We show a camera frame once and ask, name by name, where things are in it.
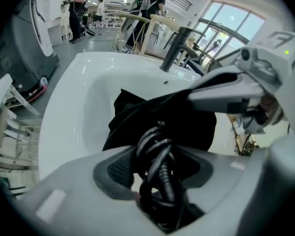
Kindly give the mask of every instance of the black faucet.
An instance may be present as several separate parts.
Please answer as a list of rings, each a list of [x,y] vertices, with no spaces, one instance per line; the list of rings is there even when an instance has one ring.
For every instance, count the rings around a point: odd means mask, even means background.
[[[174,64],[175,59],[178,55],[178,53],[181,50],[186,51],[191,58],[197,58],[198,54],[192,50],[191,48],[185,46],[185,42],[187,40],[187,38],[189,37],[191,32],[196,32],[196,33],[200,33],[196,30],[187,28],[187,27],[180,27],[179,28],[179,32],[176,35],[172,46],[170,47],[166,57],[164,58],[163,64],[160,66],[160,68],[165,71],[168,72],[171,69],[171,66]]]

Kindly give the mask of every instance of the white shirt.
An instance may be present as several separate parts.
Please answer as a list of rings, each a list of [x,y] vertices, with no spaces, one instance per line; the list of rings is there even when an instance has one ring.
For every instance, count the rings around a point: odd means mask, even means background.
[[[101,2],[98,7],[97,7],[97,16],[104,16],[104,10],[105,10],[105,5],[103,2]]]

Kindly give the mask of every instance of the coiled cable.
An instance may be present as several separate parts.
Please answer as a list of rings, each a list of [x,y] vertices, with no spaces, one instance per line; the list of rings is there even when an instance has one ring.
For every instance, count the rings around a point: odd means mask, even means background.
[[[184,191],[175,168],[172,139],[164,127],[149,129],[139,140],[136,150],[136,168],[143,183],[140,187],[140,205],[165,231],[178,229]]]

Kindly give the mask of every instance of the window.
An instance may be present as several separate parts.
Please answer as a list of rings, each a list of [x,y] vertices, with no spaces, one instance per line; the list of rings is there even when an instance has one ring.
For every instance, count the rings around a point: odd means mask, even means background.
[[[214,22],[222,24],[232,30],[237,30],[248,13],[248,11],[243,9],[225,4],[215,17]]]
[[[221,7],[221,3],[213,2],[211,3],[210,9],[206,12],[204,19],[212,20],[218,9]]]
[[[257,33],[257,31],[263,25],[264,20],[260,17],[250,14],[248,18],[245,20],[243,25],[240,27],[238,33],[248,38],[249,40]]]
[[[220,58],[245,46],[263,23],[264,19],[252,11],[213,1],[199,20],[197,30],[205,37],[197,38],[197,44],[214,58]],[[221,45],[212,49],[215,41]]]

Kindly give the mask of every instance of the glass door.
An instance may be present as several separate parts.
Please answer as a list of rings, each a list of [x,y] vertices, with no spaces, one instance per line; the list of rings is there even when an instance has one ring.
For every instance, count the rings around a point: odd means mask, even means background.
[[[223,46],[225,45],[225,43],[227,42],[229,38],[230,37],[226,33],[220,30],[216,30],[216,33],[214,34],[214,36],[205,45],[204,51],[206,51],[211,57],[214,58],[216,54],[218,53],[218,51],[221,48],[223,48]],[[211,62],[211,59],[205,58],[202,63],[202,66],[206,66],[210,62]]]
[[[195,28],[195,30],[199,31],[199,32],[204,32],[207,28],[207,24],[205,23],[199,23],[198,26]],[[199,41],[199,39],[201,38],[201,36],[197,33],[193,33],[195,36],[196,41]]]
[[[214,35],[210,44],[206,45],[204,50],[212,57],[215,57],[215,54],[223,47],[228,39],[229,36],[226,33],[219,31]]]
[[[205,37],[202,37],[200,40],[197,41],[197,44],[200,46],[202,50],[206,48],[206,46],[211,42],[211,40],[215,37],[215,35],[218,33],[218,30],[209,27],[205,32]]]
[[[227,43],[219,53],[216,54],[216,59],[223,57],[244,46],[244,43],[233,37],[231,41]]]

